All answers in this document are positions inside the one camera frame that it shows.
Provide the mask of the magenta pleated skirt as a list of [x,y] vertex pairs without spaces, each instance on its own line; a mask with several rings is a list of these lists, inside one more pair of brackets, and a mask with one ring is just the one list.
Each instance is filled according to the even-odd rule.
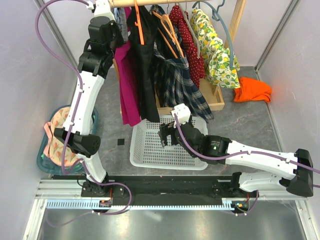
[[115,18],[124,40],[124,44],[116,49],[114,60],[118,71],[122,121],[124,125],[133,127],[141,122],[141,115],[138,98],[136,58],[132,44],[129,41],[130,28],[127,26],[127,19],[130,13],[130,7],[114,9]]

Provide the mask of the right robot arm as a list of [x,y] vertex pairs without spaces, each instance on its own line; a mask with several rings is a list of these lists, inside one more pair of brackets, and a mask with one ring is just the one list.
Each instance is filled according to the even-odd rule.
[[245,192],[261,190],[285,190],[299,197],[314,195],[313,162],[308,150],[276,152],[256,148],[218,135],[205,135],[187,122],[175,121],[159,126],[161,145],[182,146],[187,153],[210,165],[237,165],[258,169],[256,173],[232,174],[229,191],[235,197]]

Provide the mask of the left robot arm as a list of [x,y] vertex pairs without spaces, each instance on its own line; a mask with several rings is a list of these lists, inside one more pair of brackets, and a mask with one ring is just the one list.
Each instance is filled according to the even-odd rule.
[[65,164],[66,154],[74,154],[74,165],[82,164],[86,172],[81,195],[105,197],[110,192],[110,185],[98,154],[101,138],[90,133],[90,123],[98,93],[123,38],[109,1],[97,0],[87,7],[93,11],[94,17],[90,20],[89,39],[75,71],[78,78],[76,93],[68,117],[61,128],[55,128],[54,136],[64,144],[61,164]]

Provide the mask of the black skirt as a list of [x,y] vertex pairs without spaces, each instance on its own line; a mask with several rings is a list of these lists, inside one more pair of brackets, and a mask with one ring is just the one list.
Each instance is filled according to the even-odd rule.
[[137,22],[136,10],[133,8],[126,21],[130,28],[129,41],[133,47],[135,57],[135,74],[137,77],[137,90],[139,98],[139,110],[141,119],[146,119],[153,123],[160,121],[154,85],[154,71],[152,58],[154,55],[154,42],[158,27],[156,21],[151,16],[145,6],[138,7],[141,22],[144,44],[141,44],[139,29],[135,25]]

